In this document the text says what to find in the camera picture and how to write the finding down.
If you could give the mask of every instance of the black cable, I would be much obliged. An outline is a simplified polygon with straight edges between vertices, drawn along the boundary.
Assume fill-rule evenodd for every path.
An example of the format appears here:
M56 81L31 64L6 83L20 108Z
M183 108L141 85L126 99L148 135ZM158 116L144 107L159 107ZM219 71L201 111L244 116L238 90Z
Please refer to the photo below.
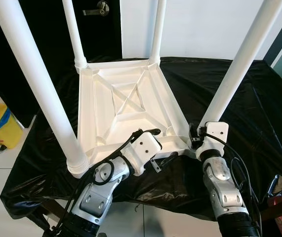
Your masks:
M247 184L248 184L248 193L249 193L249 198L250 198L250 204L253 202L255 204L255 209L256 209L256 214L257 214L257 218L258 218L258 224L259 224L259 232L260 232L260 236L262 237L262 223L261 223L261 215L260 215L260 211L259 211L259 208L258 208L258 199L251 187L251 184L250 184L250 178L249 178L249 173L248 173L248 169L243 161L243 159L241 158L241 156L237 153L237 151L235 151L233 149L233 147L231 147L229 144L227 144L226 142L222 141L221 139L211 135L211 134L208 134L208 133L204 133L203 134L204 136L207 136L207 137L210 137L220 143L222 143L224 146L226 146L227 148L229 148L233 153L235 153L235 155L237 157L234 157L231 159L231 162L230 162L230 170L231 170L231 176L232 176L232 179L234 181L234 184L239 188L241 189L244 182L242 182L240 185L238 185L237 183L237 180L234 176L234 172L233 172L233 161L237 160L240 164L242 164L242 168L244 170L244 172L246 173L246 181L247 181Z
M58 221L56 227L53 229L53 232L54 232L54 233L58 233L58 232L59 232L60 227L61 227L61 224L62 224L62 222L63 222L63 220L64 220L64 218L65 218L65 216L66 216L66 214L67 214L67 210L68 210L68 208L69 208L69 206L70 206L70 204L71 204L71 202L72 202L74 196L76 195L77 190L79 190L79 187L80 187L82 181L85 179L85 177L88 176L88 174L89 174L90 172L91 172L91 171L88 170L88 171L82 176L82 178L79 180L79 182L77 183L77 185L76 185L76 187L75 187L75 189L74 189L72 195L70 196L70 198L68 199L68 201L67 201L67 203L66 203L66 206L65 206L65 208L64 208L63 216L62 216L61 219Z

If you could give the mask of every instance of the black plastic sheet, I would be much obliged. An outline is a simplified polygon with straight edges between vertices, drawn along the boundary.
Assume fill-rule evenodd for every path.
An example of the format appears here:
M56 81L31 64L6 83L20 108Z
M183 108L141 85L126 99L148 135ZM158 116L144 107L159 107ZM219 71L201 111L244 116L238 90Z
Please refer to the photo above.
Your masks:
M188 122L199 124L231 61L162 58L161 69ZM78 122L79 76L65 69L56 85L74 132ZM263 61L254 61L222 119L229 124L228 143L243 158L260 202L274 193L282 176L282 79ZM198 160L180 156L156 173L148 163L140 177L124 180L114 202L154 205L214 220ZM39 112L0 196L12 218L28 216L47 199L68 199L78 182L44 115Z

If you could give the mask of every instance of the black door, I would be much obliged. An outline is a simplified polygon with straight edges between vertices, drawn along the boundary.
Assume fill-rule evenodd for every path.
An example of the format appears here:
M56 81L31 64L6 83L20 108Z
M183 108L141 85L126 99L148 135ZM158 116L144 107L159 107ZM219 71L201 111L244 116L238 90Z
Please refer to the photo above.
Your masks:
M33 37L53 81L74 66L74 54L62 0L20 0ZM122 58L120 0L108 0L109 14L84 15L98 0L73 0L84 54L88 61ZM25 127L39 106L0 28L0 96Z

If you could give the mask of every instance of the yellow container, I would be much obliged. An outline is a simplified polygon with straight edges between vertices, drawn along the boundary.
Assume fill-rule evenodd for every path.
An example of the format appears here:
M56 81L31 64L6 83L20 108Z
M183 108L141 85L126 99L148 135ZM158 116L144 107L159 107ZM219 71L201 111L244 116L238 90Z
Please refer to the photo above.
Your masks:
M3 116L7 116L9 111L7 111L7 106L5 104L0 104L0 120ZM0 145L5 145L7 148L14 148L22 136L22 129L10 114L8 121L0 126Z

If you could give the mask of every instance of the tiled floor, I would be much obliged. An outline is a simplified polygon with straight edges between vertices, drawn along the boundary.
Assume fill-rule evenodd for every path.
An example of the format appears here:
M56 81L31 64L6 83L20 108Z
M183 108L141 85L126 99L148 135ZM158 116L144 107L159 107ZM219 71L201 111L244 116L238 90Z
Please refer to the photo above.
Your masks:
M21 143L0 154L0 193L29 129ZM108 237L219 237L217 223L134 203L113 203L99 229ZM27 218L12 220L0 201L0 237L41 237L43 231Z

